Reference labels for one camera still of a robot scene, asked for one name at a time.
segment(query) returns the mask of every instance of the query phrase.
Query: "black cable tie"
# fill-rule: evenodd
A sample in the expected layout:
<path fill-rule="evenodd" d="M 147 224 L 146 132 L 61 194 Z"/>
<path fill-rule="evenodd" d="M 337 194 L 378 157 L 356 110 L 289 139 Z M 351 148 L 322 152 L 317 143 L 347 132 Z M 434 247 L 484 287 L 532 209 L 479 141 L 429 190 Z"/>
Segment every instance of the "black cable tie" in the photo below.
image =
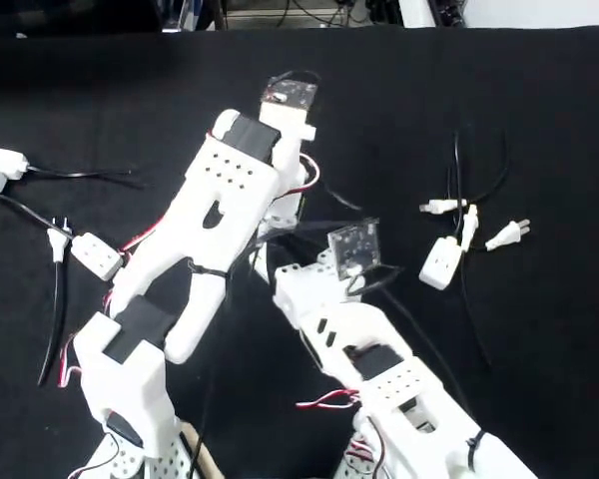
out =
<path fill-rule="evenodd" d="M 475 437 L 466 441 L 468 444 L 468 469 L 470 469 L 472 472 L 475 472 L 475 451 L 479 447 L 479 443 L 485 435 L 486 431 L 481 429 Z"/>
<path fill-rule="evenodd" d="M 193 274 L 212 274 L 213 276 L 223 277 L 224 279 L 227 277 L 227 273 L 225 271 L 220 271 L 219 269 L 209 269 L 199 264 L 195 264 L 192 259 L 189 259 L 188 265 Z"/>

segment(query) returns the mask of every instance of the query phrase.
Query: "black cloth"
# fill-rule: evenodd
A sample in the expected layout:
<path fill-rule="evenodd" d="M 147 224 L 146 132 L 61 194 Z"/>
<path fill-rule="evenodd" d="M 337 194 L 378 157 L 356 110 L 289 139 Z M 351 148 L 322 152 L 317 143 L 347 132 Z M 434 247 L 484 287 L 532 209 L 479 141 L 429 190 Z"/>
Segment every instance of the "black cloth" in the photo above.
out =
<path fill-rule="evenodd" d="M 304 149 L 332 188 L 381 218 L 390 288 L 418 317 L 462 383 L 480 426 L 540 477 L 599 477 L 599 28 L 566 31 L 326 29 L 0 41 L 0 147 L 65 170 L 137 169 L 143 191 L 98 181 L 23 180 L 9 194 L 77 232 L 122 244 L 170 203 L 223 109 L 256 116 L 267 78 L 322 78 Z M 450 219 L 418 212 L 445 193 L 452 132 L 474 131 L 464 191 L 487 189 L 509 140 L 510 176 L 480 209 L 480 241 L 511 219 L 522 244 L 474 253 L 467 282 L 493 362 L 484 371 L 458 277 L 446 291 L 417 275 Z M 321 191 L 307 220 L 351 213 Z M 150 296 L 178 312 L 181 263 Z M 0 203 L 0 477 L 65 477 L 102 433 L 76 383 L 35 387 L 52 311 L 43 229 Z M 107 286 L 70 261 L 68 329 L 101 308 Z M 381 296 L 412 348 L 448 383 L 407 321 Z M 238 275 L 230 314 L 214 321 L 184 366 L 169 366 L 178 413 L 201 419 L 210 364 L 218 382 L 208 444 L 229 477 L 325 476 L 352 411 L 298 411 L 336 387 L 321 375 L 255 275 Z M 222 337 L 216 335 L 222 324 Z"/>

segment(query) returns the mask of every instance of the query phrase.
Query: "cable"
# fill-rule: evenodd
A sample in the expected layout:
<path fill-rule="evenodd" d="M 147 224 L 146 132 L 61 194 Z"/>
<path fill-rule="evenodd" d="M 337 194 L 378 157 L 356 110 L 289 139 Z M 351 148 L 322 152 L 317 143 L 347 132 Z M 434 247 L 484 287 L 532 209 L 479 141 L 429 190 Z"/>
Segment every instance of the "cable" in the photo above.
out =
<path fill-rule="evenodd" d="M 62 262 L 55 262 L 56 281 L 53 291 L 53 325 L 51 326 L 51 333 L 49 334 L 49 341 L 47 342 L 47 351 L 44 355 L 44 361 L 40 369 L 38 376 L 38 387 L 43 386 L 47 382 L 53 359 L 56 356 L 58 343 L 60 342 L 60 336 L 62 335 L 62 329 L 64 326 L 64 264 Z"/>
<path fill-rule="evenodd" d="M 482 192 L 480 195 L 476 197 L 467 199 L 467 203 L 471 204 L 481 204 L 492 197 L 495 193 L 501 189 L 506 180 L 508 179 L 508 175 L 510 174 L 510 163 L 511 163 L 511 155 L 508 148 L 508 139 L 506 136 L 506 132 L 502 131 L 501 133 L 501 150 L 503 157 L 503 165 L 501 167 L 501 171 L 493 185 L 486 191 Z M 452 192 L 450 191 L 450 178 L 451 178 L 451 168 L 446 169 L 446 197 L 448 199 L 452 198 Z"/>
<path fill-rule="evenodd" d="M 388 264 L 380 264 L 377 268 L 382 268 L 382 267 L 384 267 L 386 269 L 390 269 L 390 273 L 387 274 L 386 277 L 384 277 L 383 279 L 379 279 L 372 284 L 368 284 L 368 285 L 359 287 L 355 291 L 351 291 L 350 288 L 354 285 L 354 283 L 357 279 L 357 276 L 355 276 L 352 279 L 352 281 L 350 282 L 350 284 L 346 287 L 346 295 L 347 296 L 358 296 L 360 294 L 368 294 L 368 293 L 376 291 L 378 289 L 385 288 L 389 284 L 391 284 L 393 281 L 395 281 L 397 279 L 397 277 L 403 271 L 403 267 L 401 267 L 401 266 L 392 266 L 392 265 L 388 265 Z"/>
<path fill-rule="evenodd" d="M 377 433 L 377 437 L 379 438 L 379 459 L 377 459 L 375 468 L 372 471 L 372 479 L 377 479 L 379 477 L 379 471 L 383 467 L 383 460 L 386 456 L 386 445 L 383 442 L 383 437 L 381 437 L 381 433 L 379 432 L 379 428 L 375 424 L 375 421 L 368 417 L 368 422 L 370 422 L 370 425 L 374 428 L 375 432 Z"/>
<path fill-rule="evenodd" d="M 485 202 L 492 195 L 497 193 L 497 191 L 499 191 L 499 189 L 505 183 L 506 179 L 508 178 L 508 174 L 510 173 L 510 152 L 508 151 L 508 140 L 505 131 L 501 132 L 501 150 L 503 153 L 503 167 L 501 168 L 501 172 L 495 180 L 495 183 L 492 185 L 492 187 L 490 187 L 490 189 L 471 199 L 469 203 L 477 204 Z"/>
<path fill-rule="evenodd" d="M 319 169 L 319 165 L 317 164 L 317 162 L 313 158 L 311 158 L 309 155 L 307 155 L 306 153 L 300 153 L 299 157 L 304 158 L 308 162 L 310 167 L 312 168 L 312 171 L 313 171 L 312 179 L 310 179 L 310 181 L 308 183 L 306 183 L 300 187 L 288 190 L 285 194 L 283 194 L 283 197 L 288 196 L 288 195 L 293 195 L 295 193 L 302 193 L 302 192 L 305 192 L 306 190 L 310 190 L 319 181 L 319 177 L 321 176 L 321 170 Z"/>
<path fill-rule="evenodd" d="M 133 246 L 140 244 L 142 241 L 144 241 L 146 238 L 148 238 L 150 235 L 152 235 L 153 232 L 158 227 L 158 225 L 160 224 L 160 222 L 162 221 L 162 218 L 163 217 L 160 217 L 159 220 L 157 220 L 150 227 L 148 227 L 143 233 L 140 233 L 139 235 L 135 235 L 134 237 L 132 237 L 126 244 L 124 244 L 122 247 L 120 247 L 120 251 L 126 252 L 129 249 L 131 249 Z"/>
<path fill-rule="evenodd" d="M 331 23 L 331 22 L 332 22 L 332 20 L 334 20 L 334 16 L 333 16 L 333 17 L 332 17 L 332 19 L 330 19 L 330 20 L 325 20 L 325 19 L 323 19 L 323 18 L 319 18 L 319 17 L 317 17 L 316 15 L 313 15 L 312 13 L 310 13 L 308 10 L 306 10 L 306 9 L 305 9 L 305 8 L 304 8 L 304 7 L 303 7 L 301 4 L 300 4 L 300 2 L 299 2 L 298 0 L 293 0 L 293 3 L 295 3 L 295 4 L 296 4 L 296 6 L 297 6 L 297 7 L 298 7 L 300 10 L 302 10 L 302 11 L 303 11 L 303 12 L 304 12 L 306 15 L 310 16 L 311 18 L 313 18 L 313 19 L 315 19 L 315 20 L 317 20 L 317 21 L 319 21 L 319 22 L 321 22 L 321 23 L 325 23 L 325 24 L 327 24 L 328 26 L 331 26 L 331 25 L 334 25 L 335 27 L 341 27 L 341 26 L 342 26 L 342 25 L 337 25 L 337 24 L 332 24 L 332 23 Z"/>
<path fill-rule="evenodd" d="M 74 179 L 74 178 L 107 179 L 109 177 L 128 176 L 128 175 L 133 174 L 133 172 L 131 170 L 100 170 L 100 171 L 94 171 L 94 172 L 59 172 L 57 170 L 47 170 L 45 168 L 34 167 L 32 165 L 29 165 L 27 167 L 27 171 L 37 173 L 40 175 L 44 175 L 47 177 L 64 178 L 64 179 Z"/>
<path fill-rule="evenodd" d="M 75 334 L 69 334 L 67 342 L 62 348 L 62 353 L 60 354 L 60 376 L 58 377 L 58 387 L 60 389 L 64 389 L 69 385 L 72 373 L 82 373 L 82 369 L 79 366 L 67 367 L 67 364 L 69 363 L 69 359 L 67 357 L 69 355 L 69 346 L 71 345 L 71 341 L 73 340 L 74 336 Z"/>
<path fill-rule="evenodd" d="M 455 395 L 457 396 L 457 401 L 463 407 L 463 409 L 466 411 L 466 413 L 469 416 L 472 416 L 472 413 L 470 412 L 470 408 L 468 406 L 468 401 L 466 400 L 466 396 L 463 393 L 461 386 L 459 385 L 459 381 L 457 380 L 454 373 L 452 372 L 452 369 L 450 369 L 450 366 L 444 359 L 441 352 L 439 352 L 439 349 L 437 349 L 437 346 L 435 346 L 434 343 L 430 340 L 428 335 L 424 332 L 424 330 L 418 324 L 415 317 L 408 310 L 408 308 L 406 308 L 405 305 L 403 305 L 395 296 L 393 296 L 392 293 L 390 291 L 388 291 L 388 289 L 380 289 L 379 291 L 385 296 L 385 298 L 388 300 L 388 302 L 390 302 L 393 305 L 393 307 L 402 316 L 404 316 L 406 319 L 408 319 L 412 328 L 415 330 L 417 335 L 419 335 L 419 337 L 424 341 L 424 343 L 426 344 L 428 349 L 430 349 L 430 351 L 434 354 L 435 358 L 437 359 L 437 362 L 443 369 L 443 371 L 446 375 L 446 379 L 448 379 L 448 381 L 450 381 L 450 384 L 455 391 Z"/>
<path fill-rule="evenodd" d="M 363 208 L 362 207 L 360 207 L 360 206 L 356 205 L 355 203 L 347 200 L 342 195 L 340 195 L 338 192 L 336 192 L 335 190 L 333 190 L 326 183 L 326 181 L 323 178 L 320 179 L 319 184 L 321 185 L 321 187 L 323 188 L 323 190 L 326 192 L 326 194 L 329 195 L 331 198 L 333 198 L 340 205 L 343 205 L 343 206 L 347 207 L 350 210 L 354 210 L 356 212 L 363 213 Z"/>
<path fill-rule="evenodd" d="M 118 457 L 118 454 L 120 454 L 120 444 L 118 443 L 115 436 L 111 432 L 107 432 L 105 434 L 105 437 L 106 436 L 109 436 L 116 446 L 116 452 L 113 454 L 113 456 L 111 456 L 111 458 L 107 459 L 106 461 L 101 462 L 100 464 L 96 464 L 95 466 L 79 467 L 78 469 L 73 471 L 71 474 L 69 474 L 67 476 L 67 479 L 78 479 L 78 477 L 80 477 L 82 475 L 82 473 L 87 472 L 87 471 L 93 471 L 94 469 L 100 469 L 101 467 L 106 466 L 107 464 L 112 462 L 116 457 Z"/>
<path fill-rule="evenodd" d="M 459 159 L 459 133 L 454 134 L 454 149 L 453 157 L 455 161 L 455 185 L 457 186 L 457 205 L 463 205 L 463 196 L 461 195 L 461 161 Z M 459 233 L 463 225 L 463 210 L 462 208 L 456 209 L 457 225 L 455 227 L 454 236 L 459 239 Z"/>
<path fill-rule="evenodd" d="M 31 218 L 33 218 L 35 221 L 42 224 L 43 226 L 45 226 L 47 228 L 51 228 L 52 230 L 55 230 L 56 232 L 60 233 L 61 235 L 67 237 L 69 240 L 72 240 L 74 238 L 74 236 L 72 234 L 65 232 L 62 228 L 60 228 L 57 225 L 54 225 L 49 220 L 47 220 L 46 218 L 37 214 L 36 212 L 31 210 L 26 205 L 20 203 L 19 201 L 14 200 L 13 198 L 3 195 L 1 193 L 0 193 L 0 200 L 11 205 L 12 207 L 15 207 L 16 209 L 20 210 L 21 212 L 29 215 Z"/>
<path fill-rule="evenodd" d="M 131 188 L 142 188 L 143 185 L 136 183 L 128 178 L 133 174 L 132 170 L 96 170 L 92 172 L 60 172 L 57 170 L 48 170 L 46 168 L 34 167 L 29 165 L 27 171 L 40 175 L 47 180 L 76 180 L 91 178 L 103 180 L 106 182 L 118 183 Z"/>
<path fill-rule="evenodd" d="M 276 28 L 280 28 L 282 26 L 282 24 L 284 23 L 284 21 L 287 19 L 287 15 L 289 15 L 289 10 L 290 9 L 291 9 L 291 0 L 287 0 L 287 6 L 284 7 L 284 14 L 282 15 L 282 18 L 280 19 L 280 21 L 276 25 Z"/>
<path fill-rule="evenodd" d="M 487 369 L 492 370 L 492 361 L 490 360 L 490 356 L 486 351 L 486 346 L 481 340 L 481 336 L 477 330 L 477 325 L 474 321 L 474 316 L 472 314 L 472 307 L 470 306 L 470 301 L 468 300 L 468 287 L 466 285 L 466 255 L 463 254 L 461 259 L 459 260 L 459 274 L 461 276 L 461 299 L 463 300 L 463 307 L 466 312 L 466 318 L 468 319 L 468 323 L 470 325 L 470 329 L 472 330 L 472 335 L 477 343 L 477 350 L 479 351 L 479 355 L 486 365 Z"/>
<path fill-rule="evenodd" d="M 356 389 L 336 389 L 335 391 L 331 391 L 319 397 L 315 401 L 307 401 L 307 402 L 297 402 L 296 408 L 298 409 L 310 409 L 313 407 L 321 408 L 321 409 L 348 409 L 353 407 L 357 402 L 359 402 L 359 391 Z M 347 396 L 348 403 L 347 404 L 327 404 L 324 403 L 327 399 L 331 399 L 338 396 Z"/>

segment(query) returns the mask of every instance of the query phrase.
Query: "black cable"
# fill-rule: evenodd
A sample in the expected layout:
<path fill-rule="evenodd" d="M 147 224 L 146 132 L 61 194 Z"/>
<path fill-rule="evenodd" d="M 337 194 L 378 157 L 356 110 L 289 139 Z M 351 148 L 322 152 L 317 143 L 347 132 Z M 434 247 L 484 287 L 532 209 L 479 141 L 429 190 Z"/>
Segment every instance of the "black cable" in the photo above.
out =
<path fill-rule="evenodd" d="M 53 323 L 51 325 L 51 332 L 49 334 L 49 341 L 47 342 L 47 351 L 45 352 L 44 361 L 40 369 L 40 375 L 38 376 L 38 387 L 42 387 L 49 377 L 49 371 L 53 365 L 58 354 L 58 347 L 60 345 L 60 338 L 62 337 L 62 330 L 64 329 L 64 318 L 65 318 L 65 294 L 64 294 L 64 283 L 65 283 L 65 269 L 64 264 L 61 261 L 57 261 L 55 264 L 55 288 L 53 292 Z"/>
<path fill-rule="evenodd" d="M 329 21 L 329 20 L 326 20 L 326 19 L 324 19 L 324 18 L 319 18 L 319 17 L 317 17 L 316 15 L 313 15 L 313 14 L 312 14 L 312 13 L 310 13 L 308 10 L 306 10 L 306 9 L 305 9 L 305 8 L 304 8 L 304 7 L 303 7 L 301 4 L 300 4 L 300 2 L 299 2 L 298 0 L 293 0 L 293 3 L 295 3 L 295 4 L 296 4 L 296 6 L 297 6 L 297 7 L 298 7 L 300 10 L 302 10 L 302 11 L 303 11 L 303 12 L 304 12 L 306 15 L 310 16 L 311 18 L 313 18 L 313 19 L 315 19 L 315 20 L 317 20 L 317 21 L 319 21 L 319 22 L 321 22 L 321 23 L 326 23 L 326 24 L 328 24 L 328 26 L 330 26 L 330 25 L 331 25 L 331 24 L 330 24 L 330 22 L 331 22 L 332 20 L 330 20 L 330 21 Z M 337 25 L 337 24 L 333 24 L 333 25 L 334 25 L 335 27 L 341 27 L 341 25 Z"/>
<path fill-rule="evenodd" d="M 439 13 L 439 6 L 437 5 L 437 0 L 428 0 L 428 8 L 430 8 L 430 13 L 432 14 L 432 21 L 435 24 L 435 27 L 441 27 L 443 22 L 441 21 L 441 14 Z"/>
<path fill-rule="evenodd" d="M 461 194 L 461 154 L 459 152 L 459 132 L 455 132 L 453 140 L 453 157 L 455 161 L 455 185 L 457 187 L 457 224 L 454 236 L 459 239 L 461 227 L 463 226 L 463 196 Z"/>
<path fill-rule="evenodd" d="M 367 284 L 365 286 L 359 287 L 354 291 L 351 291 L 350 288 L 354 285 L 357 276 L 355 276 L 351 281 L 348 287 L 346 288 L 347 296 L 358 296 L 360 294 L 368 294 L 373 291 L 377 291 L 378 289 L 382 289 L 387 287 L 393 281 L 397 279 L 397 277 L 403 271 L 403 267 L 401 266 L 392 266 L 388 264 L 380 264 L 377 268 L 387 268 L 390 269 L 390 273 L 387 274 L 384 278 L 379 279 L 371 284 Z"/>
<path fill-rule="evenodd" d="M 284 21 L 287 19 L 287 15 L 289 15 L 289 10 L 290 9 L 291 9 L 291 0 L 287 0 L 287 6 L 284 8 L 284 14 L 282 15 L 282 18 L 280 19 L 280 21 L 276 25 L 276 28 L 280 28 L 282 26 L 282 24 L 284 23 Z"/>
<path fill-rule="evenodd" d="M 459 385 L 459 381 L 457 380 L 454 373 L 452 372 L 452 369 L 450 369 L 450 366 L 444 359 L 441 352 L 439 352 L 439 349 L 437 349 L 437 346 L 435 346 L 434 343 L 430 340 L 430 338 L 424 332 L 424 330 L 421 328 L 421 326 L 419 326 L 419 323 L 417 322 L 415 317 L 408 310 L 408 308 L 403 305 L 403 303 L 401 303 L 395 296 L 393 296 L 392 293 L 388 289 L 380 289 L 379 291 L 385 296 L 385 298 L 388 300 L 388 302 L 390 302 L 393 305 L 393 307 L 402 316 L 404 316 L 406 319 L 408 319 L 408 322 L 410 322 L 410 325 L 412 326 L 412 328 L 415 330 L 417 335 L 424 341 L 424 343 L 426 344 L 428 349 L 430 349 L 430 351 L 434 354 L 435 358 L 437 359 L 437 362 L 443 369 L 443 372 L 446 375 L 446 379 L 448 379 L 448 381 L 450 381 L 450 385 L 454 389 L 457 401 L 459 402 L 461 407 L 463 407 L 464 411 L 466 411 L 466 413 L 469 416 L 472 416 L 472 413 L 470 412 L 470 408 L 468 406 L 468 401 L 466 400 L 466 396 L 463 393 L 461 386 Z"/>
<path fill-rule="evenodd" d="M 363 213 L 363 208 L 362 207 L 360 207 L 359 205 L 356 205 L 355 203 L 347 200 L 342 195 L 340 195 L 338 192 L 336 192 L 334 189 L 332 189 L 328 185 L 328 183 L 323 179 L 323 177 L 319 179 L 319 181 L 317 182 L 317 184 L 321 185 L 321 187 L 326 192 L 326 194 L 329 195 L 331 198 L 333 198 L 340 205 L 343 205 L 343 206 L 347 207 L 350 210 L 354 210 L 356 212 Z"/>
<path fill-rule="evenodd" d="M 287 72 L 283 72 L 280 75 L 270 77 L 269 82 L 267 83 L 267 87 L 270 88 L 276 85 L 277 83 L 281 82 L 282 80 L 292 78 L 296 75 L 307 75 L 309 77 L 312 77 L 312 80 L 316 85 L 318 85 L 321 82 L 321 76 L 319 75 L 319 73 L 316 73 L 313 70 L 288 70 Z"/>
<path fill-rule="evenodd" d="M 107 432 L 105 434 L 105 437 L 109 436 L 111 437 L 111 440 L 114 442 L 114 444 L 116 445 L 116 452 L 113 456 L 111 456 L 110 459 L 107 459 L 104 462 L 101 462 L 100 464 L 96 464 L 94 466 L 89 466 L 89 467 L 81 467 L 80 468 L 80 473 L 77 476 L 72 475 L 70 477 L 70 479 L 74 479 L 74 478 L 78 478 L 80 477 L 82 474 L 84 474 L 87 471 L 93 471 L 94 469 L 100 469 L 101 467 L 106 466 L 107 464 L 109 464 L 110 462 L 113 462 L 113 460 L 118 457 L 118 454 L 120 454 L 120 444 L 118 443 L 118 441 L 116 440 L 116 437 L 111 433 L 111 432 Z"/>
<path fill-rule="evenodd" d="M 466 318 L 468 319 L 468 324 L 470 325 L 470 329 L 472 330 L 472 335 L 477 343 L 477 349 L 479 350 L 479 355 L 486 365 L 487 369 L 492 370 L 492 361 L 490 360 L 490 356 L 486 350 L 486 346 L 481 340 L 481 336 L 479 335 L 479 331 L 477 330 L 477 325 L 474 321 L 474 316 L 472 314 L 472 307 L 470 306 L 470 301 L 468 300 L 468 286 L 466 280 L 466 255 L 463 254 L 461 259 L 459 260 L 459 274 L 461 276 L 461 299 L 463 301 L 463 307 L 466 312 Z"/>
<path fill-rule="evenodd" d="M 343 9 L 343 5 L 339 6 L 339 8 L 337 8 L 337 10 L 335 10 L 335 12 L 332 14 L 332 16 L 330 17 L 330 20 L 328 20 L 328 28 L 330 28 L 335 20 L 335 17 L 337 16 L 338 13 L 341 13 L 341 10 Z M 343 27 L 343 19 L 341 19 L 339 21 L 339 27 Z"/>
<path fill-rule="evenodd" d="M 46 228 L 51 228 L 51 229 L 55 230 L 56 232 L 60 233 L 64 237 L 67 237 L 69 240 L 72 240 L 74 238 L 74 236 L 71 235 L 69 232 L 65 232 L 62 228 L 60 228 L 57 225 L 54 225 L 49 220 L 47 220 L 46 218 L 37 214 L 36 212 L 31 210 L 26 205 L 20 203 L 19 201 L 14 200 L 13 198 L 3 195 L 1 193 L 0 193 L 0 200 L 2 200 L 3 202 L 7 203 L 8 205 L 10 205 L 12 207 L 15 207 L 17 210 L 20 210 L 21 212 L 29 215 L 31 218 L 33 218 L 35 221 L 42 224 Z"/>
<path fill-rule="evenodd" d="M 478 204 L 485 202 L 491 196 L 497 193 L 505 183 L 506 179 L 508 178 L 508 174 L 510 173 L 510 152 L 508 151 L 508 139 L 506 137 L 505 131 L 501 133 L 501 150 L 503 154 L 503 167 L 501 168 L 501 172 L 495 180 L 495 183 L 488 190 L 471 199 L 469 203 Z"/>
<path fill-rule="evenodd" d="M 372 471 L 372 479 L 377 479 L 379 477 L 379 471 L 383 467 L 383 460 L 386 457 L 386 445 L 383 442 L 383 437 L 381 437 L 381 433 L 379 432 L 379 428 L 375 424 L 375 421 L 368 417 L 368 422 L 373 427 L 375 432 L 377 433 L 377 437 L 379 438 L 379 459 L 377 459 L 377 463 L 375 464 L 375 468 Z"/>
<path fill-rule="evenodd" d="M 118 183 L 131 188 L 141 188 L 144 185 L 126 178 L 133 174 L 132 170 L 95 170 L 92 172 L 60 172 L 46 168 L 29 165 L 27 171 L 39 175 L 46 180 L 76 180 L 76 179 L 94 179 L 105 182 Z"/>

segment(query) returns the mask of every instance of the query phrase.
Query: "red and white wire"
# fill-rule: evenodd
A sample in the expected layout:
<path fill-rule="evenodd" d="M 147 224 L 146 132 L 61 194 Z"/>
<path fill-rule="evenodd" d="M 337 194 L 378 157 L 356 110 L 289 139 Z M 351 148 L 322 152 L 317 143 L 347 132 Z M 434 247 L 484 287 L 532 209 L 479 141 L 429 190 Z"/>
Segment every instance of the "red and white wire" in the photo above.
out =
<path fill-rule="evenodd" d="M 158 225 L 160 224 L 161 221 L 162 221 L 162 218 L 160 218 L 154 224 L 152 224 L 145 232 L 132 237 L 129 242 L 127 242 L 124 246 L 122 246 L 120 248 L 120 251 L 127 252 L 132 247 L 140 244 L 142 241 L 144 241 L 146 238 L 148 238 L 150 235 L 152 235 L 154 233 L 154 231 L 156 230 L 156 228 L 158 227 Z"/>
<path fill-rule="evenodd" d="M 293 195 L 295 193 L 302 193 L 302 192 L 305 192 L 306 190 L 311 189 L 312 187 L 314 187 L 317 184 L 317 182 L 319 181 L 319 177 L 321 176 L 321 171 L 319 169 L 319 165 L 313 158 L 311 158 L 306 153 L 300 153 L 299 157 L 304 158 L 310 164 L 310 167 L 312 168 L 312 171 L 313 171 L 312 178 L 305 185 L 288 190 L 285 193 L 285 196 Z"/>
<path fill-rule="evenodd" d="M 104 312 L 105 314 L 109 310 L 109 306 L 111 305 L 112 297 L 113 297 L 113 290 L 109 289 L 109 292 L 107 292 L 104 295 L 104 297 L 102 298 L 102 312 Z"/>
<path fill-rule="evenodd" d="M 69 335 L 66 344 L 62 348 L 62 353 L 60 355 L 60 377 L 58 378 L 58 387 L 64 389 L 69 385 L 69 381 L 71 380 L 71 374 L 74 372 L 82 373 L 82 369 L 79 366 L 71 366 L 67 367 L 67 356 L 69 354 L 69 346 L 71 345 L 71 341 L 75 334 Z"/>
<path fill-rule="evenodd" d="M 359 402 L 359 391 L 354 389 L 336 389 L 335 391 L 328 392 L 324 396 L 316 399 L 315 401 L 308 402 L 297 402 L 296 407 L 299 409 L 311 409 L 311 408 L 319 408 L 319 409 L 348 409 L 353 407 L 357 402 Z M 348 396 L 347 404 L 328 404 L 324 403 L 327 399 L 331 399 L 333 397 L 338 396 Z"/>

